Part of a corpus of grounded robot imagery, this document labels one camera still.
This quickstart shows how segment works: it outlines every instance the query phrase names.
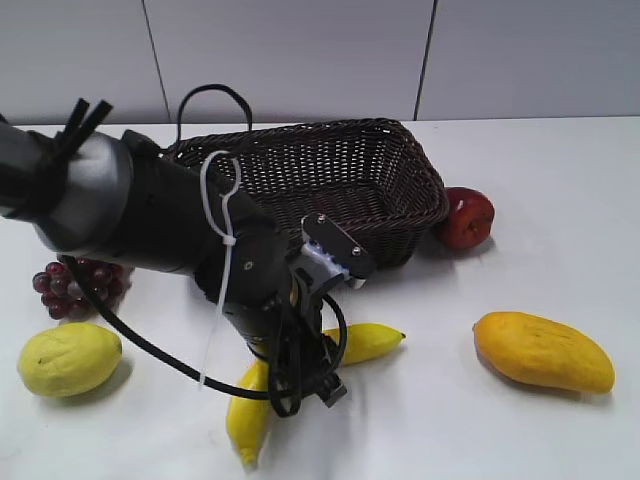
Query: apple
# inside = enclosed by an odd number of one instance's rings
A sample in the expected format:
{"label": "apple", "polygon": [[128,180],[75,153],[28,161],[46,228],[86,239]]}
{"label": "apple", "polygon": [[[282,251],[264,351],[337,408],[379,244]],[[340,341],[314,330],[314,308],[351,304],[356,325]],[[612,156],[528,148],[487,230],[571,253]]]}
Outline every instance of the apple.
{"label": "apple", "polygon": [[491,233],[495,209],[477,190],[449,187],[449,216],[433,228],[435,237],[447,247],[467,250],[477,247]]}

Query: table surface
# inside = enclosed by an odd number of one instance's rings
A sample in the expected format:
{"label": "table surface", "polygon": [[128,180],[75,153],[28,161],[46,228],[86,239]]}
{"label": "table surface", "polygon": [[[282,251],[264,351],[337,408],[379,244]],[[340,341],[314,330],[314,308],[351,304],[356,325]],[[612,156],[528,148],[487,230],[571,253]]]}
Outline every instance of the table surface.
{"label": "table surface", "polygon": [[[492,240],[456,256],[424,242],[401,269],[336,298],[352,323],[382,322],[404,346],[341,370],[349,394],[275,419],[255,479],[636,479],[640,477],[640,118],[409,122],[447,185],[485,192]],[[170,125],[126,127],[161,145]],[[184,136],[234,125],[186,126]],[[51,134],[56,127],[38,127]],[[245,478],[225,430],[229,397],[124,341],[103,387],[31,395],[16,361],[55,325],[31,290],[53,258],[29,225],[1,221],[0,478]],[[482,366],[472,325],[520,310],[572,325],[616,366],[611,395],[517,387]],[[213,307],[186,277],[137,270],[121,317],[199,366]],[[251,362],[221,322],[208,372],[235,383]]]}

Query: purple grapes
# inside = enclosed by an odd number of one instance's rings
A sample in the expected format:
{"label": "purple grapes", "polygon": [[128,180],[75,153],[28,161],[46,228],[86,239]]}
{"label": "purple grapes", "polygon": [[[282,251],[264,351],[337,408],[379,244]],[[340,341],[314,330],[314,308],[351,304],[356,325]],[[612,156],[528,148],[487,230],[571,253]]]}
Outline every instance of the purple grapes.
{"label": "purple grapes", "polygon": [[69,304],[62,299],[49,305],[49,316],[54,320],[60,320],[69,313]]}
{"label": "purple grapes", "polygon": [[80,285],[75,281],[69,283],[69,286],[67,286],[67,295],[75,299],[84,298],[84,293],[82,292]]}
{"label": "purple grapes", "polygon": [[[55,320],[67,317],[84,320],[94,313],[80,285],[72,278],[58,255],[57,262],[49,263],[44,272],[34,275],[33,289],[40,293],[42,304]],[[123,279],[129,270],[121,265],[87,258],[76,260],[89,287],[109,307],[113,307],[124,293]]]}
{"label": "purple grapes", "polygon": [[56,277],[51,280],[49,284],[49,288],[53,293],[55,293],[58,297],[66,297],[67,296],[67,287],[69,286],[69,279],[66,277]]}
{"label": "purple grapes", "polygon": [[113,273],[110,268],[96,268],[91,274],[91,285],[94,287],[106,287],[113,280]]}
{"label": "purple grapes", "polygon": [[74,300],[69,305],[67,316],[71,320],[82,320],[91,313],[91,305],[86,300]]}
{"label": "purple grapes", "polygon": [[67,267],[59,262],[51,262],[49,265],[47,265],[45,272],[47,272],[52,278],[62,277],[64,275],[67,275]]}
{"label": "purple grapes", "polygon": [[45,272],[36,273],[32,280],[33,289],[38,293],[48,293],[51,277]]}

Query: gray wall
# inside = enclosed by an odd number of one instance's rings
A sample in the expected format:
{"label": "gray wall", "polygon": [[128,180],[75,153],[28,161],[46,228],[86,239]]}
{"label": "gray wall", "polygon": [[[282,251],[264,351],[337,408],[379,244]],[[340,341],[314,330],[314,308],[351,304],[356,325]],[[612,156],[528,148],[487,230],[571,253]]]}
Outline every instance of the gray wall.
{"label": "gray wall", "polygon": [[0,112],[62,123],[80,96],[110,101],[110,122],[168,120],[141,3],[0,0]]}
{"label": "gray wall", "polygon": [[[439,0],[427,49],[432,7],[3,0],[0,112],[61,123],[84,96],[112,102],[110,122],[164,123],[221,82],[257,121],[640,115],[640,0]],[[185,117],[240,119],[221,94]]]}
{"label": "gray wall", "polygon": [[640,0],[440,0],[420,119],[640,114]]}

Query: wicker basket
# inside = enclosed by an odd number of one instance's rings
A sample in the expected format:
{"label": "wicker basket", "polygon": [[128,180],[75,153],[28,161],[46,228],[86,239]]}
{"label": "wicker basket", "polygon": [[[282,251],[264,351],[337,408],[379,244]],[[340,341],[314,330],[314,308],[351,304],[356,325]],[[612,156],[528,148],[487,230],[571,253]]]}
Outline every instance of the wicker basket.
{"label": "wicker basket", "polygon": [[[184,140],[167,155],[199,170],[207,155],[242,143],[242,186],[300,247],[300,220],[322,212],[376,259],[406,262],[426,228],[443,220],[447,196],[422,147],[399,122],[346,120]],[[213,165],[233,177],[230,162]]]}

